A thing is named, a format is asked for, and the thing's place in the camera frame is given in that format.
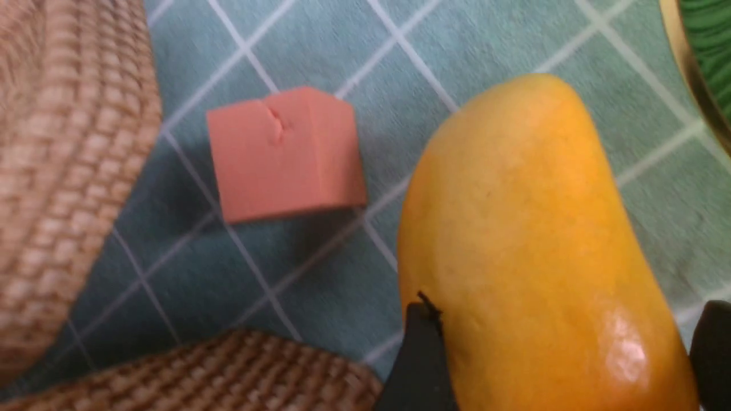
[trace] white grid line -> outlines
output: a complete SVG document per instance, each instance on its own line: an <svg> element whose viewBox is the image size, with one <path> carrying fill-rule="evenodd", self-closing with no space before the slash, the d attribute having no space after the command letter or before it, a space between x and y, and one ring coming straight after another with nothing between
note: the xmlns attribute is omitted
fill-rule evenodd
<svg viewBox="0 0 731 411"><path fill-rule="evenodd" d="M587 18L589 18L598 25L600 31L604 34L605 38L620 53L622 58L625 59L625 61L627 61L627 63L633 69L635 69L635 71L637 71L640 77L642 77L645 82L657 93L657 95L660 97L660 100L663 101L663 103L665 103L670 111L673 112L678 120L680 120L686 126L684 130L681 130L679 135L671 138L663 146L658 148L658 150L653 151L648 155L648 157L653 155L659 157L658 159L656 159L656 161L653 162L652 159L648 159L647 157L643 159L641 162L647 163L647 165L645 165L644 167L651 167L660 159L666 157L675 149L682 146L683 143L686 142L685 139L687 138L687 136L682 135L683 131L688 130L688 128L693 128L695 129L695 133L691 134L690 137L695 137L698 141L700 141L705 150L708 151L712 156L714 156L721 163L721 166L731 173L731 163L728 157L726 155L720 154L717 146L715 146L711 141L708 141L708 138L701 132L704 129L704 124L701 122L701 120L695 119L680 104L680 102L672 95L672 93L670 93L670 91L668 91L668 89L660 82L658 77L648 68L647 64L645 64L645 62L622 40L619 33L617 33L606 21L602 21L599 13L587 2L587 0L575 0L575 3L579 7L579 9L581 9L581 11L586 15ZM624 6L624 8L626 9L629 4L622 4L622 6ZM728 298L730 295L731 284L716 293L711 293L710 295L703 297L702 300ZM686 322L693 320L700 313L700 311L702 311L704 305L705 301L701 301L696 305L681 309L675 315L675 321L679 325L685 325Z"/></svg>
<svg viewBox="0 0 731 411"><path fill-rule="evenodd" d="M368 354L366 354L362 360L360 360L360 363L373 366L376 361L378 361L379 358L381 358L386 352L388 352L391 348L394 348L395 346L399 345L404 340L404 332L399 331L392 336L388 337L385 342L380 344L379 346L372 349Z"/></svg>
<svg viewBox="0 0 731 411"><path fill-rule="evenodd" d="M604 20L611 21L622 14L629 6L631 6L636 0L621 0L615 3L609 10L604 13ZM589 25L582 31L579 31L573 38L558 49L548 60L544 61L538 66L533 72L535 73L547 73L555 69L559 64L566 61L569 57L573 56L584 44L589 41L596 33L599 32L599 26L590 21Z"/></svg>
<svg viewBox="0 0 731 411"><path fill-rule="evenodd" d="M724 151L721 146L718 145L718 143L713 139L713 137L701 133L698 137L698 140L700 143L705 147L706 151L711 153L711 156L716 158L716 161L718 161L721 166L729 173L731 174L731 158L729 158L729 155Z"/></svg>
<svg viewBox="0 0 731 411"><path fill-rule="evenodd" d="M606 20L609 20L611 18L616 17L617 15L620 15L633 1L634 0L621 0L621 1L619 1L618 3L616 3L614 6L612 6L605 13L605 16L604 16L605 19ZM172 2L173 2L173 0L165 0L165 2L163 4L161 4L161 6L158 7L158 9L156 9L151 14L151 17L154 17L155 19L157 19L159 17L159 15L162 15L162 13L167 9L167 7L169 7L170 4L172 4ZM276 21L282 15L284 15L292 7L292 5L295 2L296 2L296 0L286 0L285 2L283 2L282 4L280 4L279 8L267 20L265 20L265 22L251 36L251 38L249 39L249 43L247 44L248 47L249 48L253 47L263 37L263 35L266 33L266 31L274 23L276 23ZM415 26L439 2L440 2L439 0L436 0L436 1L432 1L430 4L428 4L428 7L425 7L423 9L424 10L424 16L422 16L421 18L412 17L412 19L410 20L410 22L412 23L412 25ZM371 3L371 6L373 6L373 4L376 4L377 7L380 8L380 10L383 12L383 14L380 15L379 17L382 17L383 15L385 15L385 11L380 7L380 4L378 4L377 1L370 1L370 3ZM395 28L395 25L393 25L393 22L390 21L390 19L384 20L384 24L386 24L387 27L389 27L389 29L391 30L392 34L394 34L394 35L399 34L398 33L398 29L396 29L395 30L395 33L394 33L393 29ZM412 62L414 63L414 65L416 65L417 68L420 71L422 71L424 68L426 68L426 70L424 70L424 72L422 72L422 74L425 76L425 78L427 78L427 81L429 81L430 84L433 85L433 87L434 87L435 84L437 85L436 87L434 87L435 88L435 91L437 91L437 93L439 94L439 96L442 99L442 101L444 101L445 100L444 95L440 94L440 92L439 92L439 89L441 89L442 91L444 91L443 87L441 87L441 84L433 76L433 73L431 73L431 71L429 70L429 68L426 67L426 65L424 64L423 60L421 60L421 58L418 55L416 55L416 52L413 49L413 47L411 47L411 45L405 39L404 34L407 33L408 31L410 31L412 28L413 27L409 27L409 24L408 23L406 25L404 25L404 27L402 28L402 32L403 33L401 33L401 36L399 36L399 38L402 39L404 42L399 42L399 43L401 44L401 47L404 49L404 51L407 53L407 55L409 55L409 58L412 60ZM591 35L587 35L587 33L583 33L583 34L582 33L583 33L583 31L580 32L579 35L578 35L578 37L580 38L579 40L574 39L574 43L572 45L569 44L569 46L564 46L563 48L561 48L559 50L558 53L562 53L562 54L558 54L557 53L557 55L552 56L551 59L549 59L549 61L547 61L546 63L544 63L542 66L539 66L539 68L541 68L541 67L547 67L550 64L554 64L554 65L560 64L561 61L562 61L562 59L565 60L566 58L568 58L569 56L571 56L573 54L573 52L575 52L580 47L580 44L581 44L581 41L580 40L582 38L585 37L585 39L583 39L583 41L585 42L586 40L588 40L588 38L591 38L591 35L594 34L594 33L592 33ZM374 56L372 56L371 59L368 60L368 62L366 63L366 65L364 65L364 67L362 67L359 70L359 72L357 72L356 75L354 75L349 80L350 84L348 85L348 83L347 83L348 87L350 89L354 88L357 85L357 83L359 81L361 81L370 72L370 70L373 69L377 65L377 63L383 57L385 57L387 55L387 52L390 51L390 49L395 45L395 43L397 43L397 42L393 38L391 38L388 41L386 41L386 43L383 44L381 46L381 48L376 51L376 53L374 54ZM572 52L567 53L565 49L567 47L571 48L572 46L575 47L575 49ZM169 132L169 130L172 129L192 108L194 108L198 104L198 102L200 102L200 100L244 56L248 56L248 54L246 52L246 48L244 48L243 50L238 50L233 55L231 55L221 65L221 67L219 67L219 69L216 70L211 75L211 77L188 100L186 100L184 102L184 104L170 118L168 118L167 121L165 121L165 123L163 124L163 127L162 127L162 131L163 132ZM340 97L344 97L344 95L347 94L348 91L350 91L350 90L349 89L346 89L346 90L341 89L339 91L339 94L341 95ZM445 104L448 107L451 106L451 108L450 108L451 110L457 110L458 108L456 107L456 104L453 104L453 101L452 101L452 103L449 103L450 100L451 100L451 97L449 97L447 99L447 101L445 102ZM177 147L178 153L182 153L182 151L180 150L180 147L177 146L177 144L175 144L173 147L174 148ZM351 223L350 225L348 225L347 227L345 227L343 230L341 230L341 232L335 234L324 246L322 246L307 261L305 261L304 264L302 264L299 268L295 269L292 273L290 273L287 276L285 276L285 278L282 281L280 281L272 289L273 294L277 294L277 293L281 292L283 289L285 289L286 287L288 287L289 285L291 285L293 282L295 282L312 265L314 265L319 260L321 260L325 255L327 255L329 253L329 251L331 251L332 249L335 249L337 246L339 246L340 244L342 244L350 234L352 234L354 231L356 231L361 226L361 224L365 221L365 219L367 219L367 218L369 218L369 216L372 216L375 213L377 213L381 208L385 207L388 203L390 203L390 201L392 201L397 196L399 196L402 192L404 192L405 189L406 189L406 187L407 187L407 185L408 185L409 178L410 177L407 177L401 183L397 184L397 186L395 186L394 188L392 188L389 193L387 193L385 196L383 196L382 199L378 203L374 204L374 206L371 206L369 209L367 209L366 210L366 213L363 214L362 218L357 219L356 221L354 221L353 223ZM202 181L200 181L200 177L198 178L197 183L202 183ZM207 188L205 188L205 190L204 190L204 195L206 195L206 197L209 198L209 200L212 198L211 197L211 194L207 190ZM137 287L139 287L139 284L132 284L127 291L134 291L134 290L137 289ZM256 311L258 311L258 309L260 309L266 302L267 302L267 299L266 298L263 298L263 299L260 299L260 301L256 302L254 305L252 305L252 307L250 307L250 309L247 310L247 312L248 311L251 311L251 313L249 313L249 316L251 314L255 313ZM112 306L112 304L111 304L107 308L107 310L105 310L105 312L112 312L118 305L119 304L114 304L114 306ZM87 331L87 330L90 331L91 328L92 328L92 325L98 325L99 323L101 323L101 322L98 322L97 324L90 324L89 326L87 326L87 328L84 331ZM62 356L63 356L63 353L62 354L59 354L57 356L57 358L60 358Z"/></svg>
<svg viewBox="0 0 731 411"><path fill-rule="evenodd" d="M610 24L589 4L588 0L574 0L582 13L597 27L611 45L619 52L622 58L640 75L642 79L655 91L660 100L687 125L693 121L693 116L683 107L678 99L660 82L655 73L647 67L647 64L629 47L610 26Z"/></svg>
<svg viewBox="0 0 731 411"><path fill-rule="evenodd" d="M91 356L86 350L86 346L84 345L83 341L81 341L81 337L79 337L79 333L78 331L76 331L76 326L74 326L74 323L71 321L71 319L68 319L66 323L69 325L71 335L74 337L74 343L79 347L79 351L81 351L81 355L84 357L86 365L88 365L92 371L96 371L96 364L94 364L94 360L91 359Z"/></svg>
<svg viewBox="0 0 731 411"><path fill-rule="evenodd" d="M234 230L229 225L226 225L226 231L228 231L229 236L233 240L234 244L236 244L236 248L238 248L238 251L241 253L241 255L243 255L243 258L244 258L244 260L246 260L246 263L249 265L251 272L257 278L259 285L264 290L264 294L266 295L267 299L269 300L269 303L272 305L272 308L274 308L274 311L276 312L279 319L282 321L284 326L287 327L287 330L289 331L289 333L292 334L292 338L301 342L302 336L300 335L300 332L297 331L297 328L295 327L294 324L292 324L292 321L287 316L287 313L284 312L284 309L279 304L279 300L274 295L274 293L272 293L272 290L271 290L271 288L269 288L269 284L267 284L266 280L264 279L262 272L259 270L259 267L257 267L256 263L254 262L254 259L251 258L251 255L249 254L249 252L246 251L246 247L243 246L238 235L236 235Z"/></svg>
<svg viewBox="0 0 731 411"><path fill-rule="evenodd" d="M173 336L175 343L177 345L180 345L182 341L180 339L180 336L178 335L178 332L175 330L173 323L170 322L170 318L167 316L167 314L165 314L165 310L162 308L160 301L157 299L157 295L155 295L155 292L150 287L150 284L147 283L147 280L145 279L145 274L143 273L140 264L137 262L137 258L135 258L135 256L132 254L132 250L129 248L129 244L124 240L122 234L120 234L116 228L112 229L112 235L114 236L114 238L117 239L117 241L119 241L119 244L124 250L124 254L127 254L127 258L132 264L132 268L135 270L135 273L137 274L137 278L140 280L142 288L147 293L148 298L150 298L150 301L152 302L152 305L155 306L158 314L160 314L162 321L165 323L168 331Z"/></svg>
<svg viewBox="0 0 731 411"><path fill-rule="evenodd" d="M438 6L442 0L431 0L408 19L407 22L401 27L401 32L407 35L414 27L416 27L422 20L424 20L433 10ZM355 72L355 74L346 80L345 84L335 92L335 97L343 99L352 89L354 89L364 78L370 74L371 71L381 62L381 60L388 55L393 46L396 45L396 38L391 36L376 52L365 62L365 64Z"/></svg>
<svg viewBox="0 0 731 411"><path fill-rule="evenodd" d="M704 128L705 125L701 120L693 121L690 125L685 126L680 132L677 132L663 144L650 151L650 153L644 156L640 161L620 173L615 179L617 186L621 188L635 180L645 171L652 168L655 164L661 162L676 149L685 143L688 143L693 139L693 137L700 134Z"/></svg>
<svg viewBox="0 0 731 411"><path fill-rule="evenodd" d="M178 145L178 142L175 140L175 137L170 132L165 132L163 134L163 137L167 140L168 143L173 147L175 152L178 154L178 157L183 163L183 167L188 171L190 176L195 181L195 184L198 186L198 189L203 193L205 198L208 200L208 202L211 204L211 207L214 209L216 214L218 215L218 218L221 220L221 223L224 225L229 237L231 238L231 241L233 241L234 245L236 245L236 248L241 253L241 256L246 261L246 264L249 266L249 269L253 273L254 277L256 277L257 281L259 282L259 285L264 290L264 294L266 298L269 299L269 301L272 304L272 307L274 308L274 311L279 316L279 319L282 321L284 326L287 327L289 332L292 334L292 338L301 341L302 337L297 331L297 328L292 324L292 321L287 316L287 313L284 312L281 305L279 304L279 300L277 300L274 293L272 293L272 290L269 287L269 284L267 284L266 280L264 279L264 276L262 275L261 270L257 266L254 259L251 257L251 254L249 254L249 251L246 249L246 247L241 243L241 240L239 239L238 235L234 232L234 230L231 228L231 226L223 219L223 214L221 213L221 209L219 208L219 204L216 201L215 198L213 198L213 195L211 194L211 191L208 189L208 186L206 186L205 182L202 178L200 178L200 174L198 174L197 170L195 169L195 166L190 162L188 159L188 156L185 154L185 152L181 149L181 147Z"/></svg>
<svg viewBox="0 0 731 411"><path fill-rule="evenodd" d="M373 244L376 246L378 251L381 252L383 258L386 259L388 265L393 268L393 272L398 273L398 262L396 261L396 256L393 255L391 249L388 248L388 245L385 241L383 241L383 238L381 238L369 220L363 220L363 229L365 230L365 233L368 234L368 237L371 238L371 241L373 241Z"/></svg>
<svg viewBox="0 0 731 411"><path fill-rule="evenodd" d="M208 212L199 222L195 223L193 228L181 235L178 240L171 246L162 256L160 256L157 261L152 263L150 267L147 269L147 272L145 273L145 278L148 278L152 275L155 271L157 271L161 266L163 266L167 261L174 257L180 249L185 247L190 241L193 240L193 238L197 237L199 232L206 226L208 223L210 223L212 220L216 218L216 212L210 211Z"/></svg>
<svg viewBox="0 0 731 411"><path fill-rule="evenodd" d="M274 293L274 295L278 295L279 293L287 289L290 285L299 280L304 275L304 273L309 271L309 269L312 268L313 265L317 264L320 260L330 254L330 252L345 243L345 241L351 236L351 234L355 233L359 228L363 226L363 222L366 219L371 218L373 215L377 214L384 207L388 206L388 204L390 204L399 195L401 195L401 193L405 192L406 188L409 186L410 179L411 176L407 176L405 179L401 180L401 182L392 187L389 192L381 196L378 201L368 207L365 210L365 213L357 216L352 222L341 228L340 231L338 231L330 238L330 240L328 240L325 244L318 248L318 250L315 251L315 253L313 253L310 258L308 258L299 267L295 268L289 274L279 280L279 282L274 287L272 287L272 293ZM232 327L244 324L252 315L256 314L265 305L265 303L266 300L264 297L254 302L251 307L247 308L243 313L241 313L238 319L233 322Z"/></svg>
<svg viewBox="0 0 731 411"><path fill-rule="evenodd" d="M165 14L165 12L167 11L167 9L169 9L170 6L173 5L173 2L174 1L175 0L163 0L162 3L160 3L160 4L157 5L157 7L155 8L155 10L153 10L152 12L150 12L148 14L148 16L147 16L147 26L148 26L148 28L150 30L152 29L152 26L154 26L155 23L157 23L157 21L160 20L160 17L162 17L163 14Z"/></svg>
<svg viewBox="0 0 731 411"><path fill-rule="evenodd" d="M198 223L196 223L196 225L188 233L186 233L185 235L182 235L178 239L178 241L176 241L175 244L173 244L173 246L170 247L170 249L171 250L172 249L178 250L178 249L182 248L186 243L188 243L190 240L192 240L193 237L196 236L197 232L200 231L201 229L203 229L204 226L206 226L212 220L213 217L214 217L214 214L212 212L206 214L206 216L203 217ZM167 261L168 259L170 259L170 257L172 257L172 253L170 253L170 252L168 252L168 253L164 254L162 257L160 257L158 259L158 261L155 262L153 265L151 265L151 267L145 273L145 278L146 279L150 278L150 276L152 276L157 271L157 269L162 265L162 263L164 261ZM121 306L125 301L127 301L127 299L132 294L134 294L140 288L141 285L142 284L141 284L141 280L140 279L134 280L125 289L125 291L123 291L120 295L118 295L117 298L114 301L112 301L111 303L109 303L109 305L107 305L104 308L104 310L102 311L101 314L99 314L98 316L96 316L96 318L94 318L89 324L86 325L86 327L84 327L83 330L81 330L80 333L78 333L77 342L81 342L89 334L93 333L101 324L104 323L104 321L114 311L116 311L117 308L119 308L119 306ZM40 372L38 375L36 375L35 378L33 379L33 381L31 381L31 382L36 381L37 379L39 379L40 377L42 377L43 375L45 375L46 372L50 371L64 356L66 356L69 352L71 352L71 350L74 347L81 348L81 345L80 344L69 344L69 345L67 345L64 349L62 349L55 356L55 358L53 358L50 361L50 363L48 364L48 366L46 367L46 369L43 370L43 372Z"/></svg>
<svg viewBox="0 0 731 411"><path fill-rule="evenodd" d="M226 27L226 30L228 30L229 34L231 34L231 37L233 37L234 42L236 42L236 45L241 49L245 51L246 57L249 58L249 63L251 63L251 66L254 68L254 71L257 72L259 77L262 79L264 84L266 84L267 88L269 88L269 92L272 93L279 93L279 89L274 84L274 81L269 76L269 73L264 69L264 66L262 66L261 61L254 55L254 51L246 44L246 41L243 39L243 37L239 34L236 27L233 25L233 22L229 18L226 11L221 7L218 0L208 0L208 4L211 6L213 11L216 13L216 15L219 16L219 19L223 23L223 25Z"/></svg>
<svg viewBox="0 0 731 411"><path fill-rule="evenodd" d="M160 134L172 131L190 110L192 110L198 103L208 94L213 87L218 84L223 77L225 77L229 71L244 57L248 56L250 50L262 39L264 34L276 24L276 22L286 14L289 9L295 4L297 0L285 0L283 1L274 12L264 20L264 22L254 31L249 37L247 43L243 48L236 50L213 74L203 83L203 85L196 90L183 104L180 106L167 120L162 123Z"/></svg>
<svg viewBox="0 0 731 411"><path fill-rule="evenodd" d="M409 57L409 60L411 60L416 69L421 73L422 76L424 76L431 88L434 89L444 105L446 105L452 113L456 113L457 111L459 111L459 105L455 103L454 99L449 95L449 93L447 93L447 90L445 90L439 80L436 79L434 73L431 72L431 69L429 69L426 63L421 59L421 57L419 57L419 54L416 52L416 50L414 50L411 43L409 43L409 41L406 39L404 33L402 33L401 30L394 24L393 20L391 20L391 17L389 17L386 10L381 7L381 4L378 2L378 0L367 0L367 2L371 5L371 8L381 19L381 22L383 22L388 31L391 32L391 35L396 38L396 42L404 50L406 55Z"/></svg>

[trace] gold plate rim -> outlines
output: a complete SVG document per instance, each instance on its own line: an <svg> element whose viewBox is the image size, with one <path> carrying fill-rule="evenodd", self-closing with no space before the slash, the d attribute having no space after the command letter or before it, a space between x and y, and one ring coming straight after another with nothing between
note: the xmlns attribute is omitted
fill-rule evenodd
<svg viewBox="0 0 731 411"><path fill-rule="evenodd" d="M711 128L727 154L731 155L731 127L713 100L700 73L698 63L693 57L683 27L679 0L659 1L665 33L670 42L670 49L673 51L675 62L683 76L683 81L685 81L688 90L693 95L706 124Z"/></svg>

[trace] yellow mango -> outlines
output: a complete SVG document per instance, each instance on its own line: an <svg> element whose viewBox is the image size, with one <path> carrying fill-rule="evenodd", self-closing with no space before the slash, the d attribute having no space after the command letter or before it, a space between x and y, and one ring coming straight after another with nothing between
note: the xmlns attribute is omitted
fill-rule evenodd
<svg viewBox="0 0 731 411"><path fill-rule="evenodd" d="M594 125L558 78L496 86L439 128L398 260L404 309L422 291L443 311L461 411L699 408Z"/></svg>

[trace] woven basket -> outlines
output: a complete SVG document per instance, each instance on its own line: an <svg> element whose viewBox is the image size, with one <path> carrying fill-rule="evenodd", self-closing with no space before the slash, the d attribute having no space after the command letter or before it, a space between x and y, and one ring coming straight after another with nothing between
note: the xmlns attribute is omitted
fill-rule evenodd
<svg viewBox="0 0 731 411"><path fill-rule="evenodd" d="M0 384L56 338L160 118L142 0L0 0Z"/></svg>
<svg viewBox="0 0 731 411"><path fill-rule="evenodd" d="M0 411L369 411L381 388L367 368L333 354L232 331L2 404Z"/></svg>

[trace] pink foam block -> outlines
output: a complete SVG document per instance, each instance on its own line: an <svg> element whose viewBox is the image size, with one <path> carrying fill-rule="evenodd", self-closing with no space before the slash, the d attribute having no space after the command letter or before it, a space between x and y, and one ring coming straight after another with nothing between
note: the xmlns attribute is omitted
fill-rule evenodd
<svg viewBox="0 0 731 411"><path fill-rule="evenodd" d="M227 222L362 206L368 201L355 113L301 87L208 112Z"/></svg>

